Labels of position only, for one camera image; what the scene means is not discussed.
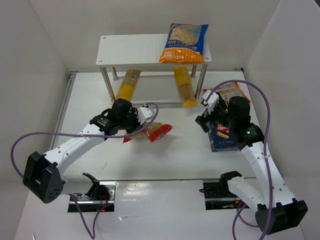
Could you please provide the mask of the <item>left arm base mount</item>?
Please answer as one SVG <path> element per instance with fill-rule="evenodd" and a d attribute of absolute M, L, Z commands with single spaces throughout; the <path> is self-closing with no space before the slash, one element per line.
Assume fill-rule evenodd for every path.
<path fill-rule="evenodd" d="M 80 179 L 70 179 L 64 190 L 71 194 L 68 212 L 77 213 L 79 208 L 84 213 L 113 212 L 117 183 L 115 181 L 98 180 L 93 175 L 84 172 Z"/>

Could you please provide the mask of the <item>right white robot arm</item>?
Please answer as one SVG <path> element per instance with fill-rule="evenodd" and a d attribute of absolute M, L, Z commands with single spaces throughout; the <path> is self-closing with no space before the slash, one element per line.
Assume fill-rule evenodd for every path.
<path fill-rule="evenodd" d="M 260 127 L 251 122 L 248 100 L 235 96 L 225 102 L 216 93 L 202 98 L 201 103 L 206 109 L 195 121 L 206 133 L 210 126 L 229 130 L 262 191 L 248 184 L 237 171 L 221 175 L 225 189 L 239 197 L 255 213 L 258 227 L 267 235 L 298 226 L 308 207 L 304 200 L 297 200 L 288 189 L 269 150 L 264 147 L 265 136 Z"/>

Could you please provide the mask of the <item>red fusilli pasta bag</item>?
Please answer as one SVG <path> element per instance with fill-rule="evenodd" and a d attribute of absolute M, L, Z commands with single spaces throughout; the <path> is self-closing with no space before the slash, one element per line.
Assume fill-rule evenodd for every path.
<path fill-rule="evenodd" d="M 153 143 L 161 138 L 163 138 L 166 134 L 168 134 L 172 130 L 173 126 L 167 123 L 161 122 L 153 122 L 143 131 L 138 132 L 132 136 L 126 136 L 123 139 L 123 143 L 127 143 L 133 139 L 137 138 L 148 138 L 148 140 Z"/>

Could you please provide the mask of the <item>blue Barilla pasta box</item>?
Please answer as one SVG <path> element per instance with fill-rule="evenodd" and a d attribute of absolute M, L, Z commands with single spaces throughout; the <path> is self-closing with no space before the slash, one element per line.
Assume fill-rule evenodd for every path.
<path fill-rule="evenodd" d="M 239 148 L 233 140 L 230 130 L 221 124 L 209 123 L 208 138 L 212 152 L 238 151 Z"/>

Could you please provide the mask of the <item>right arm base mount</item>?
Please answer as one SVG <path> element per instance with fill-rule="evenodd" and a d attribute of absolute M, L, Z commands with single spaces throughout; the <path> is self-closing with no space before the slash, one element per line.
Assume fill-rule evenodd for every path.
<path fill-rule="evenodd" d="M 206 211 L 236 209 L 242 203 L 239 197 L 225 191 L 218 179 L 203 180 L 199 192 L 204 196 Z"/>

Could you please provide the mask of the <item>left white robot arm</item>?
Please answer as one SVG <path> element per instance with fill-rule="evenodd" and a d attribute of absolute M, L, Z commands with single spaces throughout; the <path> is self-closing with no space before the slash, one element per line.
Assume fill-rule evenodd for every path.
<path fill-rule="evenodd" d="M 114 136 L 120 130 L 129 134 L 140 125 L 138 109 L 130 101 L 120 98 L 111 108 L 93 117 L 79 137 L 72 137 L 43 154 L 33 152 L 27 159 L 22 183 L 48 204 L 62 193 L 65 184 L 62 174 L 72 163 L 103 143 L 107 136 Z"/>

